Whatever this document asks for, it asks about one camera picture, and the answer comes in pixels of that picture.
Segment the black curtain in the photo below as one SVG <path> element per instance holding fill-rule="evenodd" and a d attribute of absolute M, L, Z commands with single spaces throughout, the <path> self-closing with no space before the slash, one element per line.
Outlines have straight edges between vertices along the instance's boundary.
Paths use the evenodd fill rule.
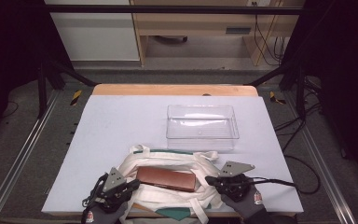
<path fill-rule="evenodd" d="M 73 69 L 49 13 L 24 10 L 26 4 L 45 3 L 0 0 L 0 118 L 10 91 L 36 80 L 42 61 L 53 58 Z"/>
<path fill-rule="evenodd" d="M 307 0 L 306 7 L 320 12 L 299 18 L 284 60 L 288 62 L 308 39 L 297 54 L 299 64 L 307 76 L 320 78 L 324 112 L 342 148 L 358 162 L 358 1 Z"/>

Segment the transparent plastic tray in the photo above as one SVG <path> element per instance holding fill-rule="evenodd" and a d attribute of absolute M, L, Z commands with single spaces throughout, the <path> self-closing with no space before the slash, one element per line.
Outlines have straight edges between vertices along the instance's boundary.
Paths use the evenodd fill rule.
<path fill-rule="evenodd" d="M 231 150 L 239 138 L 234 109 L 230 105 L 168 106 L 169 149 Z"/>

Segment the white table surface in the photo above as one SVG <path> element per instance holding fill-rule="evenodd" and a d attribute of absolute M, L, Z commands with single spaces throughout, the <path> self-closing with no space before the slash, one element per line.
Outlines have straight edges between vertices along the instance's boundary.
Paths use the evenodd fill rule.
<path fill-rule="evenodd" d="M 42 212 L 80 214 L 97 179 L 118 167 L 131 146 L 166 148 L 168 105 L 232 105 L 240 139 L 233 150 L 219 153 L 216 167 L 250 163 L 255 169 L 248 176 L 293 181 L 261 97 L 91 95 Z M 294 188 L 270 183 L 257 188 L 268 211 L 303 212 Z M 233 210 L 224 205 L 216 211 Z"/>

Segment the white cabinet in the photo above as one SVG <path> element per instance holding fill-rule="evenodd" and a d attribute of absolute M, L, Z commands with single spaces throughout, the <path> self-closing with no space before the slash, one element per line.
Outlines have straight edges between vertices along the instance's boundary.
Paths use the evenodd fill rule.
<path fill-rule="evenodd" d="M 46 4 L 128 5 L 128 0 L 45 0 Z M 71 61 L 139 61 L 130 13 L 51 13 Z"/>

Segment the white tote bag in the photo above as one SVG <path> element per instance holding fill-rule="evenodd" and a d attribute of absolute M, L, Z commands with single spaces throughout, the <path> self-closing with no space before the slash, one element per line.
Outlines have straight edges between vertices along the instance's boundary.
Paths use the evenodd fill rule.
<path fill-rule="evenodd" d="M 154 166 L 175 171 L 192 172 L 195 174 L 198 184 L 195 192 L 182 192 L 172 189 L 162 189 L 144 185 L 133 192 L 129 208 L 133 203 L 138 203 L 152 211 L 164 208 L 185 207 L 190 213 L 196 214 L 201 223 L 207 223 L 208 217 L 204 209 L 219 208 L 223 203 L 216 188 L 209 186 L 205 176 L 217 176 L 219 170 L 211 163 L 216 160 L 217 152 L 179 152 L 165 149 L 150 149 L 145 146 L 135 146 L 130 150 L 129 156 L 117 168 L 121 174 L 133 180 L 136 177 L 139 166 Z M 120 218 L 124 223 L 126 214 Z"/>

